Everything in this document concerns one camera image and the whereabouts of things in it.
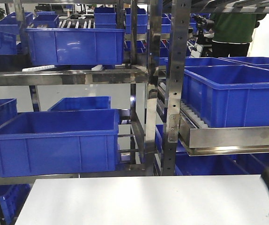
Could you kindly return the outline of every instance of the metal rail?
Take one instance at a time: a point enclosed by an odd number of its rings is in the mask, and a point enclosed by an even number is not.
[[[141,69],[0,72],[0,86],[147,82],[147,71]]]
[[[199,128],[182,113],[180,139],[191,156],[269,152],[269,127]]]

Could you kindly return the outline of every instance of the storage rack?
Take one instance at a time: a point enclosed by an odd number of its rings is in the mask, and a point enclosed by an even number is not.
[[[0,185],[33,183],[36,179],[94,177],[94,176],[138,176],[138,175],[173,175],[175,153],[178,138],[191,155],[230,154],[248,152],[269,152],[269,127],[235,128],[199,128],[193,118],[181,109],[181,89],[185,64],[187,30],[190,13],[234,12],[234,13],[269,13],[269,0],[130,0],[132,34],[126,35],[131,41],[130,65],[106,71],[56,71],[56,72],[2,72],[0,86],[36,86],[56,84],[131,84],[130,110],[121,110],[125,123],[130,123],[129,136],[131,149],[130,164],[123,165],[114,172],[83,174],[60,174],[46,176],[0,178]],[[20,26],[21,40],[28,52],[25,32],[26,27],[23,4],[58,3],[58,4],[115,4],[117,6],[117,26],[123,27],[123,0],[0,0],[0,3],[14,3],[16,17]],[[139,3],[148,4],[149,31],[146,35],[136,33],[136,7]],[[172,13],[170,34],[161,34],[163,12]],[[170,38],[169,62],[167,74],[159,71],[159,46],[161,39]],[[147,55],[143,55],[147,66],[141,65],[136,53],[136,41],[149,40]],[[166,87],[162,89],[158,82],[165,78]],[[136,114],[136,84],[146,84],[145,124],[142,125]],[[154,144],[156,115],[164,122],[163,152],[159,153]],[[142,163],[135,164],[135,153],[139,152]]]

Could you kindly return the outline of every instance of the green shirt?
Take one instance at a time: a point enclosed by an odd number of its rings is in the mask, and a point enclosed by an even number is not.
[[[255,23],[265,14],[220,13],[211,14],[209,19],[215,21],[213,41],[224,43],[250,43]]]

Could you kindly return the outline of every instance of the metal bracket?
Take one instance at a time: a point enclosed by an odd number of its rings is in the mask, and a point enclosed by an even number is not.
[[[177,143],[179,133],[179,114],[170,115],[168,142]]]

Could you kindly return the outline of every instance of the metal post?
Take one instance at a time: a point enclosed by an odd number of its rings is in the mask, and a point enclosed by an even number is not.
[[[155,160],[155,125],[157,117],[157,80],[159,66],[159,47],[162,24],[162,0],[149,0],[149,31],[148,31],[148,75],[146,95],[146,137],[145,137],[145,172],[146,175],[153,175]]]
[[[179,111],[187,47],[191,0],[172,1],[169,62],[166,77],[164,141],[161,175],[174,175],[179,133]]]
[[[136,119],[136,84],[130,84],[130,119]],[[135,149],[135,139],[130,137],[130,149]],[[130,164],[135,164],[135,152],[130,152]]]
[[[123,22],[124,22],[124,3],[123,0],[117,0],[117,28],[123,29]]]
[[[130,35],[130,63],[137,64],[136,38],[137,38],[137,14],[138,0],[131,0],[131,35]]]
[[[7,14],[7,15],[10,14],[9,6],[8,6],[7,3],[4,4],[4,7],[5,7],[5,12],[6,12],[6,14]]]
[[[27,28],[27,24],[24,16],[24,9],[21,0],[14,0],[16,19],[19,26],[20,40],[22,45],[23,54],[28,54],[28,39],[25,29]]]

